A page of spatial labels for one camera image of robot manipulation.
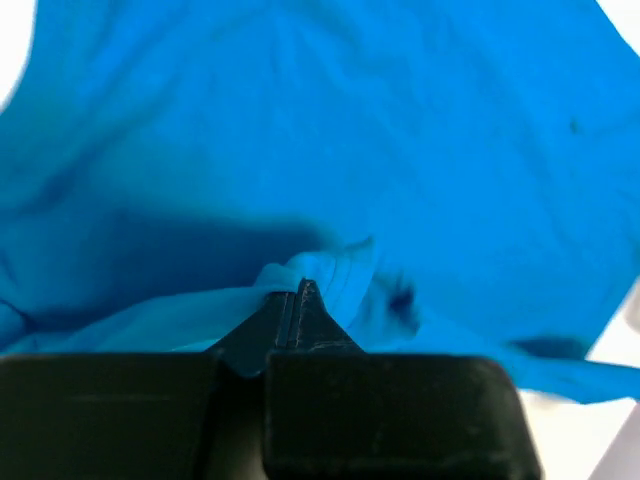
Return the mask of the blue t-shirt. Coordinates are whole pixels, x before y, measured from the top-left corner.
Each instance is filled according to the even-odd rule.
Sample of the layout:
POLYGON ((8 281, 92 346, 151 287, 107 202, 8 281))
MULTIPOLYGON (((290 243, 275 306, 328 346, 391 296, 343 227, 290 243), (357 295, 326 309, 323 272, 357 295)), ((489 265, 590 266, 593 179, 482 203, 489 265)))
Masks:
POLYGON ((639 58, 593 1, 41 1, 3 353, 202 350, 315 281, 366 351, 586 355, 639 274, 639 58))

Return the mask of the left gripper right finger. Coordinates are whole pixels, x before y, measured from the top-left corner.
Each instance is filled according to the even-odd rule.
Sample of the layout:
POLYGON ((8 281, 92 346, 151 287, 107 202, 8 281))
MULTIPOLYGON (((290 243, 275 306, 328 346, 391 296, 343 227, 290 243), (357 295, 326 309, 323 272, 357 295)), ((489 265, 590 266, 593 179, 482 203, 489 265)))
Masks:
POLYGON ((268 354, 271 479, 539 479, 515 387, 477 356, 368 354, 300 283, 268 354))

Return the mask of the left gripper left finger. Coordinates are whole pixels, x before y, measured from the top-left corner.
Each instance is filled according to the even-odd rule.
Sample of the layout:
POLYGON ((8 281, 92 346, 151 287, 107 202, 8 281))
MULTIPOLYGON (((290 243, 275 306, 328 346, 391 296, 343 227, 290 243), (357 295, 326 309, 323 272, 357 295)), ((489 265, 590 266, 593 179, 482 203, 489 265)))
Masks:
POLYGON ((269 296, 203 353, 3 357, 2 477, 259 476, 260 375, 292 302, 269 296))

